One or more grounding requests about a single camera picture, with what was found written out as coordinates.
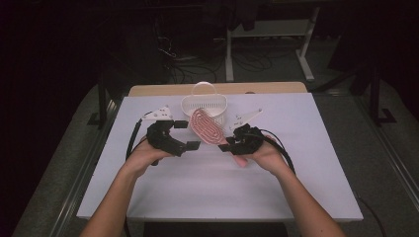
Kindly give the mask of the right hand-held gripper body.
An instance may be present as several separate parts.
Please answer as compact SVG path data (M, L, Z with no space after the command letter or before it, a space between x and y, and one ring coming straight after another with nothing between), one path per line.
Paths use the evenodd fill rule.
M234 155L252 154L259 149L263 143L261 130L251 126L250 121L263 112L258 109L253 112L236 115L229 129L235 137L235 144L230 145L230 152Z

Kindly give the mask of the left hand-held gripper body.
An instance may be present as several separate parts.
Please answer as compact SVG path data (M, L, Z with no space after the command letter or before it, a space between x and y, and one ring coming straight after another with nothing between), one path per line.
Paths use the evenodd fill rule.
M154 148L175 156L181 156L186 151L187 144L170 135L170 129L174 127L174 120L168 106L147 113L142 119L153 120L153 124L147 129L146 138Z

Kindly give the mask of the pink hairbrush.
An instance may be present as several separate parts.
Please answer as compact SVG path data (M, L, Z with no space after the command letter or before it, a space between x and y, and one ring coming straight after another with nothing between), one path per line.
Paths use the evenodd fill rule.
M192 113L189 120L189 126L192 131L207 144L227 144L223 129L204 109L197 109Z

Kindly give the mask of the white slatted basket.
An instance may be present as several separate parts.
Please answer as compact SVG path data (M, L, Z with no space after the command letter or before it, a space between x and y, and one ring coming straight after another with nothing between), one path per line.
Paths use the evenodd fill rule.
M188 117L197 109L205 109L218 124L223 125L227 98L219 94L212 83L199 82L193 86L191 94L182 99L181 109Z

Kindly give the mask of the person's left hand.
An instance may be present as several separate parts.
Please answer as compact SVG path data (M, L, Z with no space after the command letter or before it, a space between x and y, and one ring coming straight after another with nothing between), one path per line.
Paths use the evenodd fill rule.
M148 139L143 137L123 164L123 169L126 173L138 178L152 163L170 156L170 153L154 148Z

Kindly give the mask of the person's right hand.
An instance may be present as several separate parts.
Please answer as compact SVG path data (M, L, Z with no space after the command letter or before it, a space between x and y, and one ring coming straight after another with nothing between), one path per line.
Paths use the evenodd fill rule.
M261 168L276 177L291 171L282 154L274 145L267 141L264 141L261 147L254 153L244 155L244 158L255 161Z

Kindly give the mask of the black metal stand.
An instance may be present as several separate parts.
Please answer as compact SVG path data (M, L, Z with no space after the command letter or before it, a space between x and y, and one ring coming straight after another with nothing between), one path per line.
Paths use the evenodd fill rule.
M98 106L99 109L96 113L90 115L88 125L96 125L99 129L102 129L107 121L108 115L108 92L105 86L104 77L101 76L98 79Z
M389 109L379 107L380 77L377 69L373 68L373 76L370 86L370 116L376 126L383 123L395 123L396 119Z

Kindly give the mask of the aluminium rail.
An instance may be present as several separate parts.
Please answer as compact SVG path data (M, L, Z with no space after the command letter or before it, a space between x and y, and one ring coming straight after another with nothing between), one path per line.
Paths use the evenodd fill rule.
M109 101L103 107L95 103L82 103L76 112L51 165L56 180L54 188L61 198L47 237L64 237L65 233L70 232L69 225L78 219L78 208L118 109L114 101Z
M388 163L396 177L399 179L402 187L407 192L413 204L419 209L419 186L413 180L405 164L402 162L400 155L396 152L395 147L391 144L388 136L382 130L382 127L370 116L367 104L360 97L355 97L354 101L386 153Z

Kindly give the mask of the white metal table frame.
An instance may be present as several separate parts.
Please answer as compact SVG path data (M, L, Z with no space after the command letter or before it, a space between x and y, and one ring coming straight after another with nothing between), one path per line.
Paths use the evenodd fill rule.
M225 74L226 81L233 82L233 65L231 56L231 42L238 38L264 38L264 37L303 37L301 46L295 51L296 58L300 65L306 81L313 81L314 75L305 58L309 43L316 25L320 8L314 7L310 17L297 20L271 20L257 21L255 28L246 32L241 26L234 31L226 31L226 56Z

